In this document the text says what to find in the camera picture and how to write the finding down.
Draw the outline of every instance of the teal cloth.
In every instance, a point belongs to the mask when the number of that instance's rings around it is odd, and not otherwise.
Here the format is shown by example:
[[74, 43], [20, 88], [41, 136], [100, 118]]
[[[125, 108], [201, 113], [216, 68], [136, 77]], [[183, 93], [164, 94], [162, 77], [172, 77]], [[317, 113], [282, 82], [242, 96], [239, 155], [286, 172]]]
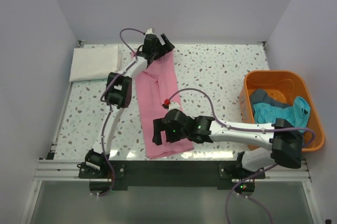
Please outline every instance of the teal cloth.
[[277, 118], [282, 118], [294, 127], [306, 127], [310, 116], [310, 106], [300, 96], [296, 97], [292, 107], [280, 108], [267, 103], [257, 103], [254, 110], [255, 123], [274, 123]]

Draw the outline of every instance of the pink cloth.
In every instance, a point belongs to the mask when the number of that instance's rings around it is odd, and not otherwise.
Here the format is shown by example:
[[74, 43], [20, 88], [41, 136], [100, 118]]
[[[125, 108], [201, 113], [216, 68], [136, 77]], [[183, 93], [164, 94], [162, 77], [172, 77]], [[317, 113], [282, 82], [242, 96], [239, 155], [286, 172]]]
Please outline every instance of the pink cloth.
[[[162, 145], [157, 146], [152, 142], [153, 120], [166, 115], [167, 110], [162, 107], [162, 104], [178, 91], [173, 52], [152, 62], [148, 69], [136, 77], [135, 82], [146, 155], [149, 158], [166, 157], [193, 149], [192, 142], [187, 139], [171, 144], [166, 142], [165, 134], [162, 134]], [[179, 95], [176, 95], [172, 101], [181, 104]]]

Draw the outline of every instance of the white cloth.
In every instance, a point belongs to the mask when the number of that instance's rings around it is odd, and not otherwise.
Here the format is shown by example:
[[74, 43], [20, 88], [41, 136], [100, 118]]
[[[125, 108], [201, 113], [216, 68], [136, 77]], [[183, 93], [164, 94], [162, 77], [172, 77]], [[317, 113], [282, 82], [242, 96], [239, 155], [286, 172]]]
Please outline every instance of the white cloth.
[[103, 79], [120, 68], [118, 46], [74, 49], [69, 82]]

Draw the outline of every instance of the terrazzo-pattern tabletop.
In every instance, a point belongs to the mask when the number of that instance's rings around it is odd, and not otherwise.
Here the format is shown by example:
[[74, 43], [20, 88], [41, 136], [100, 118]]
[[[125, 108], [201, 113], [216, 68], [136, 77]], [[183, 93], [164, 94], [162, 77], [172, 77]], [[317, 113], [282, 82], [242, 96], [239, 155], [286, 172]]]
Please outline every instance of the terrazzo-pattern tabletop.
[[[85, 45], [106, 47], [112, 45]], [[229, 121], [241, 121], [239, 93], [245, 75], [256, 69], [268, 69], [262, 45], [175, 45], [174, 67], [178, 89], [195, 87], [205, 91], [214, 102], [216, 115]], [[130, 51], [118, 47], [122, 67], [130, 61]], [[65, 114], [57, 137], [54, 159], [84, 160], [91, 149], [106, 113], [100, 102], [106, 80], [72, 83]], [[114, 136], [110, 160], [149, 160], [139, 118], [135, 85], [133, 99], [124, 111]], [[193, 91], [180, 93], [187, 115], [211, 115], [206, 98]], [[248, 150], [245, 144], [221, 142], [194, 144], [194, 149], [156, 160], [233, 160], [235, 153]]]

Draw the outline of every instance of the orange basket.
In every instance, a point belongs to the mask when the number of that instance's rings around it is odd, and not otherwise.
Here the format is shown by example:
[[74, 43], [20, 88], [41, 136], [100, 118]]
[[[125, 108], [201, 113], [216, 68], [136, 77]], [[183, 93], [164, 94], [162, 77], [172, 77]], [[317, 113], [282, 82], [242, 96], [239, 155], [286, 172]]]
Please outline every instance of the orange basket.
[[[303, 79], [286, 70], [255, 70], [246, 75], [242, 91], [240, 93], [240, 106], [242, 118], [245, 123], [255, 123], [249, 96], [256, 89], [264, 89], [268, 95], [282, 103], [292, 105], [297, 96], [303, 97], [311, 107], [308, 128], [315, 131], [316, 137], [313, 142], [304, 148], [303, 152], [319, 150], [325, 141], [321, 122], [316, 112], [314, 103], [309, 95]], [[304, 133], [304, 141], [311, 139], [311, 133]], [[249, 149], [256, 149], [257, 146], [249, 145]]]

